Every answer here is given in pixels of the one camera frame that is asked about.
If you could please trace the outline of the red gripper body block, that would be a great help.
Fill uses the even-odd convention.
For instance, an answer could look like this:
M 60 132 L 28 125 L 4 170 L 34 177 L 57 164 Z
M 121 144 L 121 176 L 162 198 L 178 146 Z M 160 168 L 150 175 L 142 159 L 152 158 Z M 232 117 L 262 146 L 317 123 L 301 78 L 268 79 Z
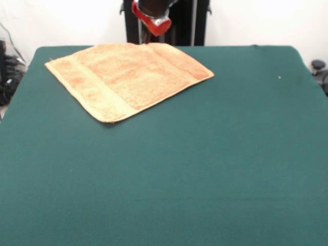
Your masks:
M 167 0 L 139 0 L 132 1 L 131 10 L 141 20 L 154 36 L 165 34 L 172 21 L 169 18 L 169 7 L 172 1 Z

